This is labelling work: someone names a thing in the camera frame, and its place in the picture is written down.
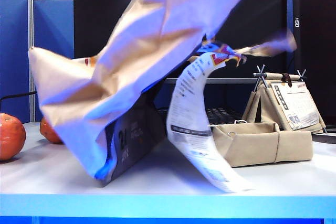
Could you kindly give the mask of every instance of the crumpled brown paper bag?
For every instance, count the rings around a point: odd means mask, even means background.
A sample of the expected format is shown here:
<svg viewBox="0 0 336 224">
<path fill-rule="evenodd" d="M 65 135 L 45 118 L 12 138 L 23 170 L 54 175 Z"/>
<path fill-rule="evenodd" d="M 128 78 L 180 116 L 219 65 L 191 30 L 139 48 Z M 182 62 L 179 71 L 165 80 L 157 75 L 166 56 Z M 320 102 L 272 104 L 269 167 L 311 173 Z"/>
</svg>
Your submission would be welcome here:
<svg viewBox="0 0 336 224">
<path fill-rule="evenodd" d="M 94 67 L 29 50 L 39 106 L 91 176 L 106 163 L 105 126 L 185 60 L 205 34 L 214 36 L 238 2 L 132 0 Z"/>
</svg>

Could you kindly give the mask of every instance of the black cable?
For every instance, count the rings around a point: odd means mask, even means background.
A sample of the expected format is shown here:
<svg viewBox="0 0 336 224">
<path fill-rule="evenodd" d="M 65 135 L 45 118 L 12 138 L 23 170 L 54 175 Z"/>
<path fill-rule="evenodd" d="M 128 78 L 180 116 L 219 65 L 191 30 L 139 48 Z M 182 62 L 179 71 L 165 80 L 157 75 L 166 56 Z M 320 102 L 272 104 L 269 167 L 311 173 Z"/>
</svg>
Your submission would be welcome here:
<svg viewBox="0 0 336 224">
<path fill-rule="evenodd" d="M 24 97 L 26 95 L 32 95 L 32 94 L 36 94 L 36 91 L 32 91 L 29 93 L 21 93 L 21 94 L 11 94 L 11 95 L 6 95 L 4 97 L 0 98 L 0 111 L 1 111 L 1 102 L 5 99 L 9 99 L 9 98 L 17 98 L 17 97 Z"/>
</svg>

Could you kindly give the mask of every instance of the tomato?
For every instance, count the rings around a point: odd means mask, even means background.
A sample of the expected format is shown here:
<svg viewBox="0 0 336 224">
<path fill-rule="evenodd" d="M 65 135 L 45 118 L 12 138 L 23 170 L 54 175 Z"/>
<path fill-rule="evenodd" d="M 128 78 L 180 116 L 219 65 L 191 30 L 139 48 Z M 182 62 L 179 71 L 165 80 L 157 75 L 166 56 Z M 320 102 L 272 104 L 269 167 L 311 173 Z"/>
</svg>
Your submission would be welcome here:
<svg viewBox="0 0 336 224">
<path fill-rule="evenodd" d="M 44 136 L 48 141 L 53 144 L 63 143 L 61 138 L 57 135 L 55 130 L 50 126 L 47 120 L 43 117 L 40 122 L 40 133 Z"/>
<path fill-rule="evenodd" d="M 18 154 L 25 143 L 26 130 L 22 122 L 5 113 L 0 113 L 0 161 L 9 160 Z"/>
</svg>

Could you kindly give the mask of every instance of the white shelf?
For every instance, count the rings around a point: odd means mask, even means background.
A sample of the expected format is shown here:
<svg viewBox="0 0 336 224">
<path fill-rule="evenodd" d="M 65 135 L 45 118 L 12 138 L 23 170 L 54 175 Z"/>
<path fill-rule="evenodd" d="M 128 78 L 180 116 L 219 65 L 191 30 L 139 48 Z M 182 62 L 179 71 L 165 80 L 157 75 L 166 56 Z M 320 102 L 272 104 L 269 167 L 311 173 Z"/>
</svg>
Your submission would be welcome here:
<svg viewBox="0 0 336 224">
<path fill-rule="evenodd" d="M 336 145 L 314 143 L 314 157 L 236 168 L 255 190 L 223 194 L 163 141 L 106 187 L 64 145 L 28 123 L 24 149 L 0 164 L 1 216 L 137 218 L 335 218 Z"/>
</svg>

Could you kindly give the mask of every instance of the blue wall panel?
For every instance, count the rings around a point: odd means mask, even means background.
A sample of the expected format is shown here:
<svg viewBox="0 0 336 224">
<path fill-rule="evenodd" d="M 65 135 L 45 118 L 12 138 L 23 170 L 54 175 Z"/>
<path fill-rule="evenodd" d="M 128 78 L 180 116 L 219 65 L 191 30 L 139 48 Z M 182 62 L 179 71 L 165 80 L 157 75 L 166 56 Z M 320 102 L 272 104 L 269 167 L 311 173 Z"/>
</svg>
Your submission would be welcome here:
<svg viewBox="0 0 336 224">
<path fill-rule="evenodd" d="M 0 0 L 0 97 L 29 92 L 27 10 L 27 0 Z M 29 97 L 3 100 L 1 106 L 29 122 Z"/>
<path fill-rule="evenodd" d="M 34 45 L 73 59 L 73 11 L 73 0 L 34 0 Z M 37 96 L 35 112 L 40 121 Z"/>
</svg>

